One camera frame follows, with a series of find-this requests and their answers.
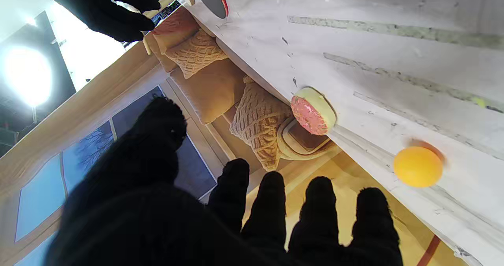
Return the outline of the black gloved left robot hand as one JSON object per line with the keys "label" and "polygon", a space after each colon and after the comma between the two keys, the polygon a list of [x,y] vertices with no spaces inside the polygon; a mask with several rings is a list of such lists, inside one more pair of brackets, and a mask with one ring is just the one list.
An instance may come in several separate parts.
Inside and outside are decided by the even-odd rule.
{"label": "black gloved left robot hand", "polygon": [[243,223],[250,166],[225,164],[207,204],[175,186],[187,135],[180,107],[153,98],[63,207],[45,266],[401,266],[385,195],[358,194],[352,241],[339,243],[336,197],[325,176],[308,184],[288,248],[283,176],[266,173]]}

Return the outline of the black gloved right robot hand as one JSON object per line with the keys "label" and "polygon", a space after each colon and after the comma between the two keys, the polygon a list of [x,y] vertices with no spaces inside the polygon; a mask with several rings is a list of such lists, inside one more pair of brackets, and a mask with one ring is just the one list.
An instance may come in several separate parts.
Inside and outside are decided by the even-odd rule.
{"label": "black gloved right robot hand", "polygon": [[158,0],[54,0],[86,24],[92,31],[118,42],[143,39],[142,31],[154,29],[154,23],[142,15],[159,10]]}

